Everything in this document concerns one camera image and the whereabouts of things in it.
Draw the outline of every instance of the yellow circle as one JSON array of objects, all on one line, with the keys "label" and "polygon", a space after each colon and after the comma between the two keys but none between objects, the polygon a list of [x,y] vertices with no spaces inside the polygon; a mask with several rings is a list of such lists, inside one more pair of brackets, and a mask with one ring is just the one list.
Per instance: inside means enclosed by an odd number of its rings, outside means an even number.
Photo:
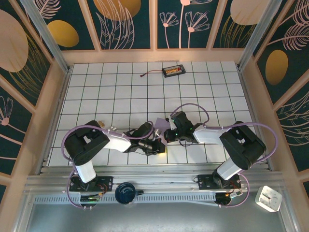
[{"label": "yellow circle", "polygon": [[28,59],[28,40],[23,27],[0,10],[0,67],[9,72],[23,69]]},{"label": "yellow circle", "polygon": [[79,42],[77,31],[69,23],[55,20],[47,25],[56,43],[63,47],[74,47]]},{"label": "yellow circle", "polygon": [[267,81],[273,86],[279,84],[288,70],[288,64],[288,57],[283,51],[273,51],[266,62]]},{"label": "yellow circle", "polygon": [[231,17],[240,25],[254,25],[260,21],[269,0],[233,0]]},{"label": "yellow circle", "polygon": [[140,0],[93,0],[95,6],[102,15],[111,20],[119,21],[121,11],[118,1],[123,9],[127,8],[131,17],[134,17],[140,11]]}]

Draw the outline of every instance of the analog clock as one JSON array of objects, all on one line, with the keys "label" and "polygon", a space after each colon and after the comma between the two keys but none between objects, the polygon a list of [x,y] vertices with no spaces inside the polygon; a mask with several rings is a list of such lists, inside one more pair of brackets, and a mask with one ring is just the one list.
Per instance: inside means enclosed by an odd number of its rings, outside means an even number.
[{"label": "analog clock", "polygon": [[280,209],[282,195],[268,186],[259,188],[255,202],[269,212],[277,212]]}]

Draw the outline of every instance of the white grid mat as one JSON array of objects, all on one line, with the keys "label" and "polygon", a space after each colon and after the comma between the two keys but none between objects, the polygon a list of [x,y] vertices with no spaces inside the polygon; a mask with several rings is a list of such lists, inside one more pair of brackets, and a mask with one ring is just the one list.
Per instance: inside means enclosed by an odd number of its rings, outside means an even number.
[{"label": "white grid mat", "polygon": [[[75,64],[59,118],[47,166],[68,166],[60,152],[62,138],[75,126],[101,120],[121,133],[137,129],[147,120],[155,123],[184,103],[197,103],[210,115],[210,126],[235,121],[251,122],[251,116],[234,62],[178,62],[186,74],[164,78],[160,72],[141,74],[176,62]],[[196,106],[183,111],[193,124],[207,116]],[[94,166],[167,163],[221,163],[228,154],[220,145],[168,145],[165,155],[145,156],[102,149]]]}]

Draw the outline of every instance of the blue cup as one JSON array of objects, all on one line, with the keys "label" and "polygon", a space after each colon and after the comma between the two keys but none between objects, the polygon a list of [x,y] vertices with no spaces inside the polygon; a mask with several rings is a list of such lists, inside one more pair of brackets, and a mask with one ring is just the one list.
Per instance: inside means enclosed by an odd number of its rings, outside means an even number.
[{"label": "blue cup", "polygon": [[120,204],[129,204],[134,200],[135,196],[142,194],[144,194],[143,190],[136,191],[133,184],[124,182],[116,188],[115,198]]}]

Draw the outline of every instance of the gray floor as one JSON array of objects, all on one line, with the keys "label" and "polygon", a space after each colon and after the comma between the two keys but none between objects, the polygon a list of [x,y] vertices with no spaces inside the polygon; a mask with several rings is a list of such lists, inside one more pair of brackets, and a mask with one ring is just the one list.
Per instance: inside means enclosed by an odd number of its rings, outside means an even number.
[{"label": "gray floor", "polygon": [[28,232],[283,232],[279,212],[270,213],[252,193],[236,208],[192,203],[98,205],[83,211],[71,205],[35,205]]}]

